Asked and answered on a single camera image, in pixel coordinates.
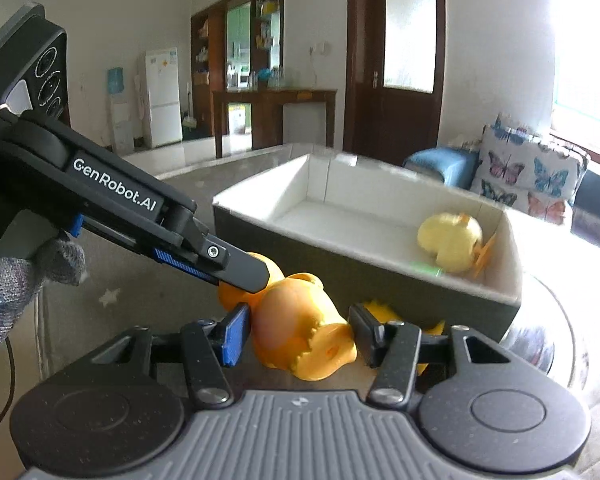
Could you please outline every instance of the refrigerator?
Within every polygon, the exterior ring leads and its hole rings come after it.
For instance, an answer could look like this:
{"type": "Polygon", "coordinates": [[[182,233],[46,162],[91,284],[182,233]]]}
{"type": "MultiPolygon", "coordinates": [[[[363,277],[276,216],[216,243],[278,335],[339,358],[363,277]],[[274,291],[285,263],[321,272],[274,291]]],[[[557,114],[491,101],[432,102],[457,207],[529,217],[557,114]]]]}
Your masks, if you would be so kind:
{"type": "Polygon", "coordinates": [[[149,148],[182,141],[178,49],[147,52],[141,74],[144,143],[149,148]]]}

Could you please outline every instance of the black cable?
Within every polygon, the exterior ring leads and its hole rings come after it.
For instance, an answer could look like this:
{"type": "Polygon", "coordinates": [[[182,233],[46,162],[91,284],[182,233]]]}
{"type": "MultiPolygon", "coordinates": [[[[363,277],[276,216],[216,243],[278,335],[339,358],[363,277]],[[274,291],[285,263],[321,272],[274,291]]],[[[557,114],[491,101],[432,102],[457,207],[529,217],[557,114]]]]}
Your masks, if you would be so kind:
{"type": "Polygon", "coordinates": [[[7,416],[11,404],[13,403],[13,396],[16,393],[16,363],[13,359],[13,348],[11,348],[11,341],[9,338],[4,341],[7,344],[7,354],[9,355],[9,368],[11,372],[11,382],[9,384],[9,397],[7,398],[7,403],[4,405],[4,408],[0,412],[0,424],[4,420],[4,417],[7,416]]]}

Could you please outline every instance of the pink butterfly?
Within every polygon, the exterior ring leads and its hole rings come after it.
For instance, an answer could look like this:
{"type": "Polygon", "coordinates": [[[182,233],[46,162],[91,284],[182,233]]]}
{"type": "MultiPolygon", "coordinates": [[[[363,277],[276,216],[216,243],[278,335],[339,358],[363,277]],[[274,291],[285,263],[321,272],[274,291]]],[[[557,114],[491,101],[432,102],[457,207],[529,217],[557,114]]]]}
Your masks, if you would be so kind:
{"type": "Polygon", "coordinates": [[[504,181],[509,185],[515,184],[518,181],[520,173],[522,173],[522,170],[525,169],[525,165],[518,162],[509,165],[511,155],[509,155],[509,158],[506,162],[500,160],[500,157],[493,152],[489,152],[489,158],[491,159],[489,173],[496,178],[503,178],[504,181]]]}
{"type": "Polygon", "coordinates": [[[556,225],[562,225],[564,223],[564,214],[566,211],[564,200],[558,200],[557,202],[545,206],[531,193],[529,193],[527,197],[529,199],[529,211],[527,212],[529,215],[541,220],[547,220],[556,225]]]}

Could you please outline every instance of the open box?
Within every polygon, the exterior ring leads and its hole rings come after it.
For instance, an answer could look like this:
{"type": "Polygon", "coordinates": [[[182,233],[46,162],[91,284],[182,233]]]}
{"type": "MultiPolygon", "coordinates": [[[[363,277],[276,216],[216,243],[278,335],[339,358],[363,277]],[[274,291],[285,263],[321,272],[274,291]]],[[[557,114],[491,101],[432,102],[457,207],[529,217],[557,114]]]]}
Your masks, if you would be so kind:
{"type": "Polygon", "coordinates": [[[214,198],[216,234],[268,256],[287,276],[315,274],[344,316],[350,304],[377,300],[423,328],[444,320],[500,340],[522,296],[506,209],[401,168],[352,160],[305,155],[232,186],[214,198]],[[476,280],[417,267],[434,265],[416,234],[441,212],[473,216],[485,240],[496,234],[476,280]]]}

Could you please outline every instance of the knitted glove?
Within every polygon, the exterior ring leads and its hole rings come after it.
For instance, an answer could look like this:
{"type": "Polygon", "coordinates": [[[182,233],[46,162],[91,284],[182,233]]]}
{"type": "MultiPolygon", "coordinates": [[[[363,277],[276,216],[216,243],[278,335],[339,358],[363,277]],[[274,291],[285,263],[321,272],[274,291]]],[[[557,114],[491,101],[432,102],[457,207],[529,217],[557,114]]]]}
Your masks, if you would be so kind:
{"type": "Polygon", "coordinates": [[[85,270],[84,251],[68,238],[50,240],[40,247],[33,260],[0,258],[0,343],[45,279],[78,285],[85,270]]]}

